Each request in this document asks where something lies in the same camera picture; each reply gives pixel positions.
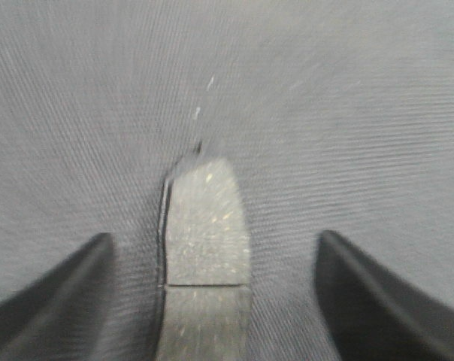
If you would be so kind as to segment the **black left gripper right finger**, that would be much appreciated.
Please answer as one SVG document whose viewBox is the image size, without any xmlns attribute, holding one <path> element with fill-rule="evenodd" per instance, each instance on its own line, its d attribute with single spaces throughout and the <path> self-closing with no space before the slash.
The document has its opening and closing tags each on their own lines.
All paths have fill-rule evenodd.
<svg viewBox="0 0 454 361">
<path fill-rule="evenodd" d="M 338 232 L 319 235 L 315 291 L 342 360 L 454 360 L 454 309 Z"/>
</svg>

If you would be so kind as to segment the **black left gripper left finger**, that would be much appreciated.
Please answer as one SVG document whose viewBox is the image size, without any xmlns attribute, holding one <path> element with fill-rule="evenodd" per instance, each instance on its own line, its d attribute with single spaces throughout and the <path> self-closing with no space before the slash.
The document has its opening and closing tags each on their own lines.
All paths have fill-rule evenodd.
<svg viewBox="0 0 454 361">
<path fill-rule="evenodd" d="M 114 294 L 114 240 L 100 233 L 0 302 L 0 360 L 91 360 Z"/>
</svg>

